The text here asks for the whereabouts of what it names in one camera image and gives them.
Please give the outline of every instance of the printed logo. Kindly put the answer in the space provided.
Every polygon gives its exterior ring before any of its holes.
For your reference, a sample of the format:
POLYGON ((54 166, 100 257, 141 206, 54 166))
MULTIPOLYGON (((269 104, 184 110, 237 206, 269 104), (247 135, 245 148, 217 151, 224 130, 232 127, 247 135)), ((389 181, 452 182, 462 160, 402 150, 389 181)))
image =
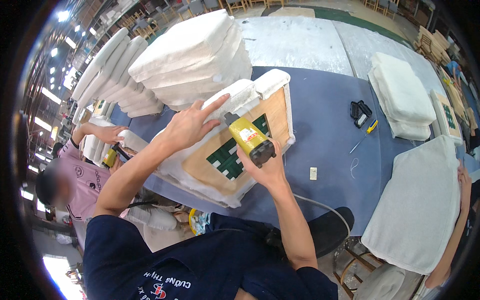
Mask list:
POLYGON ((153 287, 155 289, 155 292, 150 292, 150 293, 156 295, 155 299, 163 299, 167 296, 167 293, 164 290, 162 290, 163 283, 155 283, 153 287))
POLYGON ((84 175, 84 169, 81 166, 73 165, 75 168, 75 173, 77 174, 77 178, 80 178, 84 175))
POLYGON ((95 189, 95 187, 96 187, 96 185, 93 181, 87 181, 85 184, 88 185, 89 187, 91 187, 92 189, 95 189))

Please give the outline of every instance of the white fabric sheet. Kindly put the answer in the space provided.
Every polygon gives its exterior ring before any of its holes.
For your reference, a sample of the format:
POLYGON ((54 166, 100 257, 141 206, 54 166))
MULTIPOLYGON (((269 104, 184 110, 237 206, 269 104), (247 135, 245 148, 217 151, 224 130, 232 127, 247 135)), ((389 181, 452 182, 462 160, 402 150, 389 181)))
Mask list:
POLYGON ((441 135, 394 159, 361 242, 373 255, 419 274, 437 266, 460 209, 455 145, 441 135))

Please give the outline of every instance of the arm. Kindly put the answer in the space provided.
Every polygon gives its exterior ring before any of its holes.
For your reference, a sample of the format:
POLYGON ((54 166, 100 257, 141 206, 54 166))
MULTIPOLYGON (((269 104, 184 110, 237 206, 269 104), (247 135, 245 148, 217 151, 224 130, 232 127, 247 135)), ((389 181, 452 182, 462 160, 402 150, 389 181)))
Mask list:
POLYGON ((189 148, 203 139, 220 121, 203 122, 214 110, 219 108, 230 94, 221 96, 207 106, 197 100, 192 107, 173 116, 165 130, 159 134, 142 151, 131 158, 115 172, 103 187, 96 203, 93 217, 98 215, 119 216, 124 211, 135 194, 140 190, 145 180, 170 155, 189 148))
POLYGON ((92 123, 83 123, 73 133, 72 141, 78 145, 82 139, 89 134, 93 134, 106 144, 115 145, 117 142, 123 140, 123 137, 118 136, 120 132, 128 129, 127 126, 96 126, 92 123))
POLYGON ((456 222, 452 236, 447 243, 445 252, 438 262, 438 265, 432 271, 425 281, 426 288, 434 288, 442 284, 449 276, 450 265, 453 257, 460 243, 460 239, 467 222, 468 213, 470 210, 470 194, 472 190, 472 179, 468 175, 468 170, 460 166, 458 169, 458 181, 461 183, 462 193, 460 196, 460 216, 456 222))
POLYGON ((262 168, 257 168, 238 146, 237 155, 247 172, 266 187, 273 197, 280 223, 282 243, 293 268, 298 270, 309 266, 318 269, 310 229, 285 177, 280 143, 274 140, 272 142, 277 156, 270 158, 262 168))

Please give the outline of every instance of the factory floor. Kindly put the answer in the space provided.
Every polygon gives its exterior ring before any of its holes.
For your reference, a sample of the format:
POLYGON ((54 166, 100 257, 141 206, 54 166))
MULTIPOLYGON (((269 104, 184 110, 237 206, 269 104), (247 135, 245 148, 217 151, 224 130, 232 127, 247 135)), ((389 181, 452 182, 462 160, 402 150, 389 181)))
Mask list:
MULTIPOLYGON (((373 10, 364 7, 362 2, 358 0, 316 0, 307 2, 289 1, 288 3, 285 3, 284 7, 281 7, 280 5, 272 5, 269 9, 264 7, 262 3, 256 3, 254 4, 253 8, 248 8, 246 12, 244 12, 243 9, 236 9, 233 15, 238 19, 265 16, 304 16, 310 18, 324 18, 341 21, 367 28, 372 31, 377 31, 381 35, 387 36, 393 40, 396 40, 397 42, 403 42, 403 44, 407 46, 408 44, 413 44, 419 32, 418 29, 405 18, 396 15, 392 20, 391 17, 383 16, 378 12, 374 12, 373 10)), ((160 27, 160 31, 158 31, 159 33, 166 32, 173 25, 180 22, 180 19, 176 17, 166 23, 159 13, 154 14, 153 18, 158 21, 160 27)), ((183 18, 189 18, 189 13, 185 12, 183 14, 183 18)), ((143 225, 136 225, 139 228, 142 236, 144 236, 143 225)), ((175 239, 185 240, 191 237, 191 235, 184 235, 178 232, 172 234, 171 232, 162 232, 160 230, 156 230, 155 234, 156 239, 169 241, 173 241, 175 239)), ((159 248, 161 249, 163 246, 168 246, 168 242, 166 244, 159 243, 154 245, 154 249, 152 250, 159 250, 159 248)), ((351 260, 352 257, 345 250, 346 247, 352 249, 357 254, 366 252, 366 248, 360 243, 359 238, 353 237, 346 240, 331 253, 318 259, 319 270, 326 274, 332 280, 332 282, 338 284, 338 296, 340 300, 348 300, 349 297, 336 280, 333 272, 335 271, 341 275, 342 271, 351 260)), ((379 266, 376 261, 370 259, 369 257, 367 257, 366 260, 376 267, 379 266)), ((365 279, 369 273, 370 272, 368 272, 362 265, 355 263, 347 272, 345 283, 350 288, 356 288, 359 286, 359 282, 353 275, 355 274, 358 277, 365 279)), ((421 275, 407 271, 404 283, 393 300, 409 299, 410 296, 415 292, 421 279, 421 275)))

